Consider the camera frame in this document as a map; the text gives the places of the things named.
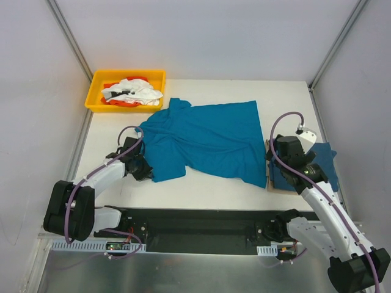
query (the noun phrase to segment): white table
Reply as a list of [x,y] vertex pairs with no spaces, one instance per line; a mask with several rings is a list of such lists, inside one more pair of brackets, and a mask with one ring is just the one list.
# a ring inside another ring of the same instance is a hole
[[[264,139],[270,136],[271,126],[278,116],[288,111],[299,111],[304,115],[306,126],[315,130],[319,134],[318,141],[322,141],[305,82],[167,80],[164,108],[168,107],[170,97],[188,100],[194,106],[256,100]],[[94,114],[77,177],[100,165],[107,154],[117,149],[117,136],[122,128],[138,126],[150,115]],[[276,135],[292,135],[298,123],[298,117],[285,118],[278,125]],[[132,129],[125,134],[137,137]],[[127,176],[97,198],[96,206],[106,204],[124,208],[312,210],[298,195],[270,193],[240,179],[211,176],[189,167],[185,177],[161,183],[150,180],[137,182],[132,176]]]

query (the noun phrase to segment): blue cloth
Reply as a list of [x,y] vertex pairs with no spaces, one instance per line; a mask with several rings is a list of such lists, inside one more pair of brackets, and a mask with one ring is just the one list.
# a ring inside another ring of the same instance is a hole
[[266,150],[255,101],[191,107],[171,98],[168,109],[140,127],[154,182],[182,177],[190,166],[266,186]]
[[[335,172],[333,158],[337,155],[336,151],[331,150],[330,143],[316,143],[311,148],[316,153],[316,157],[312,161],[318,164],[324,174],[329,178],[329,182],[334,192],[338,191],[338,177]],[[274,183],[274,188],[281,190],[294,191],[286,179],[282,176],[280,169],[278,169],[272,162],[269,163],[270,180]]]

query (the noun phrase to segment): white wall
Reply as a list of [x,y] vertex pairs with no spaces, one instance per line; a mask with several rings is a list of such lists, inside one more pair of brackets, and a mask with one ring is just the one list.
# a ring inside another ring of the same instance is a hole
[[[315,89],[348,209],[391,253],[391,1],[372,0]],[[391,288],[391,273],[385,284]]]
[[92,71],[310,82],[357,0],[58,0]]
[[0,2],[0,292],[19,292],[89,83],[45,1]]

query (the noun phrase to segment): yellow plastic bin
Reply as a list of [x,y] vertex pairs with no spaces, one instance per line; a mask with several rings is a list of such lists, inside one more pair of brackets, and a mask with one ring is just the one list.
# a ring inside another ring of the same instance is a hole
[[166,72],[164,70],[97,70],[93,75],[90,90],[84,105],[94,113],[102,112],[138,112],[154,113],[163,106],[163,97],[157,106],[140,105],[137,107],[119,107],[105,105],[101,102],[103,97],[102,90],[104,84],[119,82],[130,76],[142,76],[148,79],[148,82],[155,90],[164,94],[164,85],[166,84]]

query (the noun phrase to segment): white cloth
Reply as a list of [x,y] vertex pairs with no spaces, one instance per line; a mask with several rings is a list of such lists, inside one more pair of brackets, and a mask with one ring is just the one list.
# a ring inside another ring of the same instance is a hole
[[[124,90],[129,90],[130,93],[115,97],[111,96],[112,92],[120,93]],[[102,90],[102,94],[107,102],[114,99],[116,101],[141,103],[142,105],[151,106],[157,106],[159,99],[163,96],[160,91],[154,90],[149,82],[143,81],[142,79],[133,79],[131,81],[122,79],[118,84]]]

